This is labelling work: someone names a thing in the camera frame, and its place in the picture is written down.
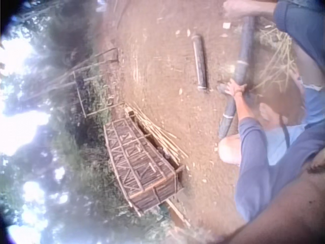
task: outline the dirt ground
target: dirt ground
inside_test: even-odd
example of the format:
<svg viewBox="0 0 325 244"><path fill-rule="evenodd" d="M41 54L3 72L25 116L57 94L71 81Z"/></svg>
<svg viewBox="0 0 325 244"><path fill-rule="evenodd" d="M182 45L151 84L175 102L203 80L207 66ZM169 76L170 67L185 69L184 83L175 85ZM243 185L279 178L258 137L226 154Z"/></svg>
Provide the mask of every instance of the dirt ground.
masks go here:
<svg viewBox="0 0 325 244"><path fill-rule="evenodd" d="M240 35L224 29L223 1L120 0L104 14L102 49L119 48L119 100L136 103L173 133L189 158L179 205L196 227L229 234L243 220L234 203L239 168L218 157L218 125L226 105L216 90L234 71ZM191 36L204 38L209 89L197 89Z"/></svg>

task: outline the woven bamboo panel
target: woven bamboo panel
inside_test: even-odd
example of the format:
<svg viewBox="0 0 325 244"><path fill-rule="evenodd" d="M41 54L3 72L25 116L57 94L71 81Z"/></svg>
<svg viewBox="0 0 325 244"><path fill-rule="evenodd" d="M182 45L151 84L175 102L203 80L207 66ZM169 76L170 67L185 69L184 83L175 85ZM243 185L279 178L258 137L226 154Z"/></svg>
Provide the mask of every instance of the woven bamboo panel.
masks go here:
<svg viewBox="0 0 325 244"><path fill-rule="evenodd" d="M131 118L104 126L107 150L121 190L141 214L173 196L177 173Z"/></svg>

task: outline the bracelet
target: bracelet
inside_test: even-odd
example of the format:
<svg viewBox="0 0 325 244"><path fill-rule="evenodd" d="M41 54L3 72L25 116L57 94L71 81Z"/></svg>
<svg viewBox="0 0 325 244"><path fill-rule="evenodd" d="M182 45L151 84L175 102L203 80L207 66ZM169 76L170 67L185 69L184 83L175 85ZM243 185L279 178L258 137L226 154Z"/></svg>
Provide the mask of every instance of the bracelet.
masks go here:
<svg viewBox="0 0 325 244"><path fill-rule="evenodd" d="M242 90L235 90L233 97L235 97L235 95L236 95L237 93L241 93L241 94L243 95L243 91L242 91Z"/></svg>

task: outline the bamboo cage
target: bamboo cage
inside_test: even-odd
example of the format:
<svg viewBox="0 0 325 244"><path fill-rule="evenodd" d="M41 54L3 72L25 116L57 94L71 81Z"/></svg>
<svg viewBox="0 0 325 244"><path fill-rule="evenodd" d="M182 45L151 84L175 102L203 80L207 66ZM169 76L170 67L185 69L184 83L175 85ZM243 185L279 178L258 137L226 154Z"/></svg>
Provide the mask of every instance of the bamboo cage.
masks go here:
<svg viewBox="0 0 325 244"><path fill-rule="evenodd" d="M130 117L104 126L107 150L124 197L138 215L176 194L181 185L172 165Z"/></svg>

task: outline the strap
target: strap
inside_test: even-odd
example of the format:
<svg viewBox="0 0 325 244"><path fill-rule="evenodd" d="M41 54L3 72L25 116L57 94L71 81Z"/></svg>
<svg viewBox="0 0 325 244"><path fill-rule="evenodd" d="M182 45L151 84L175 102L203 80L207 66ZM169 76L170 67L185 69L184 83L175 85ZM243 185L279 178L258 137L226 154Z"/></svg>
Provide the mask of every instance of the strap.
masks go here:
<svg viewBox="0 0 325 244"><path fill-rule="evenodd" d="M279 115L279 117L280 117L280 125L281 125L281 128L282 128L283 133L284 133L284 139L285 139L286 148L288 149L290 147L290 135L289 135L289 131L288 131L288 128L286 127L286 125L283 122L283 118L282 118L282 115L281 114Z"/></svg>

